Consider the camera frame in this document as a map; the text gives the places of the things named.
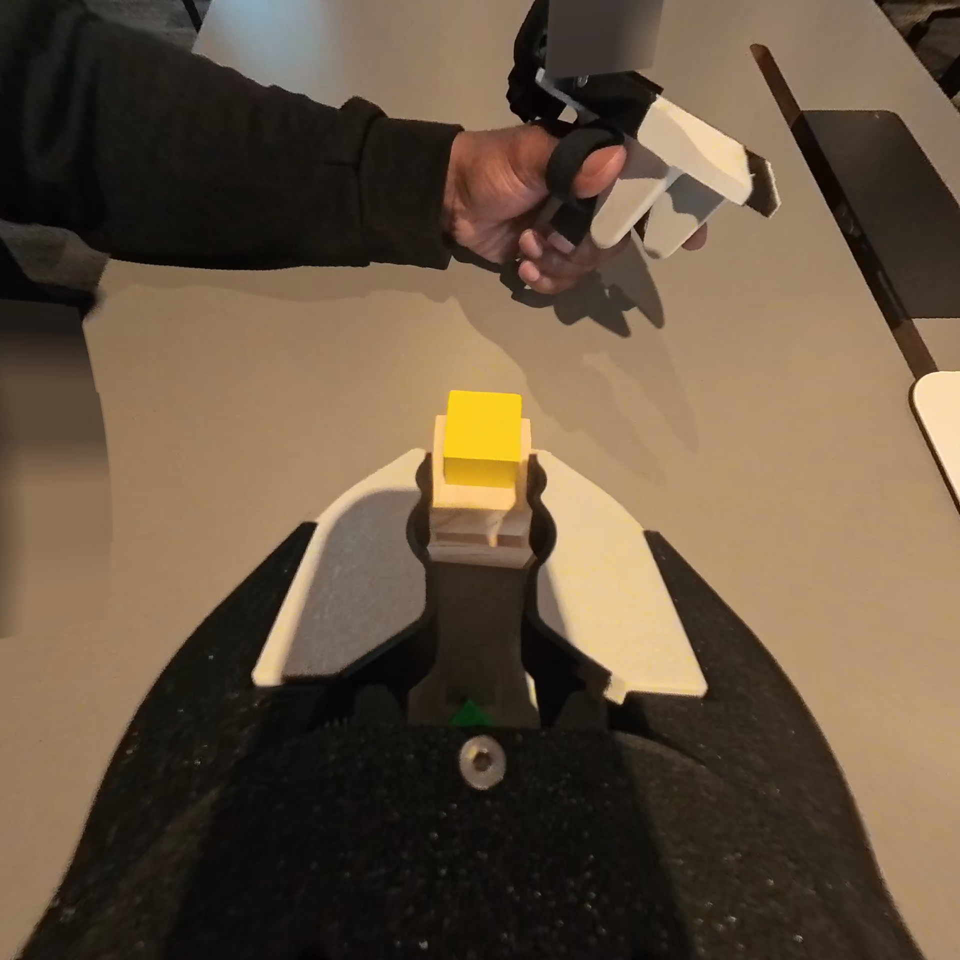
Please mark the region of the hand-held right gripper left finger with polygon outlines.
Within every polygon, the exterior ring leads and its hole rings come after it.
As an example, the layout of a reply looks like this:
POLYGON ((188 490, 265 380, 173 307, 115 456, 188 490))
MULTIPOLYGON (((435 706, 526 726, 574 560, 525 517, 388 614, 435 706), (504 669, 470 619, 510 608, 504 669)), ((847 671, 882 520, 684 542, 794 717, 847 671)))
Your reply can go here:
POLYGON ((351 486, 314 522, 251 671, 255 687, 347 676, 426 613, 426 568, 408 534, 427 452, 351 486))

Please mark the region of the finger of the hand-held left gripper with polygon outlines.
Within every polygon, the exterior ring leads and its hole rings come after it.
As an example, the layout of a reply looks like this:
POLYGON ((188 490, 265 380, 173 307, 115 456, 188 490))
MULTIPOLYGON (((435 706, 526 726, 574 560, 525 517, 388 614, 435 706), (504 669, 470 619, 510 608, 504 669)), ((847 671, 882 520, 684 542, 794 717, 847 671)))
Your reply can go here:
POLYGON ((657 96, 637 128, 638 144, 719 195, 765 218, 781 206, 770 162, 723 131, 657 96))
POLYGON ((649 258, 675 254, 727 202, 713 188, 676 167, 661 177, 622 176, 598 203, 591 240, 612 249, 640 226, 640 244, 649 258))

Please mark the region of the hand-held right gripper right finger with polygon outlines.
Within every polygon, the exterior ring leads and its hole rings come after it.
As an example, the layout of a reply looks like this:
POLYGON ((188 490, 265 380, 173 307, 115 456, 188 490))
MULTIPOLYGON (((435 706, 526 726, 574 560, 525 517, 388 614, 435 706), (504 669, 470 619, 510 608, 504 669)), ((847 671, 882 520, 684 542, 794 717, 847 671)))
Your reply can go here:
POLYGON ((558 636, 614 703, 631 693, 704 697, 707 680, 642 524, 552 453, 535 456, 552 526, 534 623, 558 636))

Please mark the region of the natural wooden cube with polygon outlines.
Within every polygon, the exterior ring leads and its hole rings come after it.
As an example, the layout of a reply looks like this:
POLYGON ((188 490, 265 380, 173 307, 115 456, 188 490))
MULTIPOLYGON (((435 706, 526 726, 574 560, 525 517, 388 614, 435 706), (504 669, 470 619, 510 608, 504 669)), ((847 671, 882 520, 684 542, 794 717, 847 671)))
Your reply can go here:
POLYGON ((461 534, 434 531, 427 546, 432 562, 524 570, 535 559, 527 534, 461 534))
POLYGON ((431 465, 431 521, 441 534, 482 536, 490 546, 518 546, 529 542, 532 508, 529 503, 531 421, 520 421, 520 462, 513 488, 450 484, 445 476, 443 446, 447 417, 435 418, 431 465))

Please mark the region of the yellow wooden cube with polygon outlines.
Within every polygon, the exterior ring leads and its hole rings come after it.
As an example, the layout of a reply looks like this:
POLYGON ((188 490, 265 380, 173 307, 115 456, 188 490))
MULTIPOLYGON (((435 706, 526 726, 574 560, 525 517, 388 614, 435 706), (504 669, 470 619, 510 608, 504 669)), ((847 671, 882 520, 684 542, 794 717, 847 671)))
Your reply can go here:
POLYGON ((522 461, 522 397, 518 393, 450 390, 442 470, 453 486, 510 489, 522 461))

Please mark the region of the person's left forearm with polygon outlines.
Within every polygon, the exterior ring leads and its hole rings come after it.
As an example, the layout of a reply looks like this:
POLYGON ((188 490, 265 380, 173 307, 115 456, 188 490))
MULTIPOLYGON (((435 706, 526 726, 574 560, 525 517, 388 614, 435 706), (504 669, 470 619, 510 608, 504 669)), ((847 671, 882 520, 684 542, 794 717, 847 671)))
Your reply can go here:
POLYGON ((82 2, 2 2, 2 219, 202 269, 444 270, 458 126, 265 86, 82 2))

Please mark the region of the person's left hand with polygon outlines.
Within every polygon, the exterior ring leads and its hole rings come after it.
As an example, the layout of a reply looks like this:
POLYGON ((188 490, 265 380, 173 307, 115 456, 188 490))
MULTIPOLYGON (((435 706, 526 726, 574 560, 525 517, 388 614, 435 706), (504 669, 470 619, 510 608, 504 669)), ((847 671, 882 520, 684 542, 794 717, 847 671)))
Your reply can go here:
POLYGON ((559 140, 541 126, 462 131, 444 187, 441 231, 459 258, 513 265, 522 285, 556 296, 633 246, 630 236, 603 249, 571 246, 542 225, 547 164, 559 140))

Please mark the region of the dark rectangular pad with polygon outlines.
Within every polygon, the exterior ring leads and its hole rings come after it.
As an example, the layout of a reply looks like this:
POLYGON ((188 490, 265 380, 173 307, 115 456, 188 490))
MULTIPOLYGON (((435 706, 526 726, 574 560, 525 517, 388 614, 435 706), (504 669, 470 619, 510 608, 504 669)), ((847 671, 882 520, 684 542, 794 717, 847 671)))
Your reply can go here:
POLYGON ((805 110, 794 133, 889 326, 957 320, 958 201, 901 116, 805 110))

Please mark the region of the white document stand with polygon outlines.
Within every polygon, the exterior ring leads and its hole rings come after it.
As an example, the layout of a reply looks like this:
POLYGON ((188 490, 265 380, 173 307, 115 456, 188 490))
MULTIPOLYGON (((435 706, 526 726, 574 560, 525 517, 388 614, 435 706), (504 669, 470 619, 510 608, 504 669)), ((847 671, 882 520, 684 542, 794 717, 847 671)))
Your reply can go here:
POLYGON ((920 432, 959 506, 959 371, 937 370, 918 378, 909 402, 920 432))

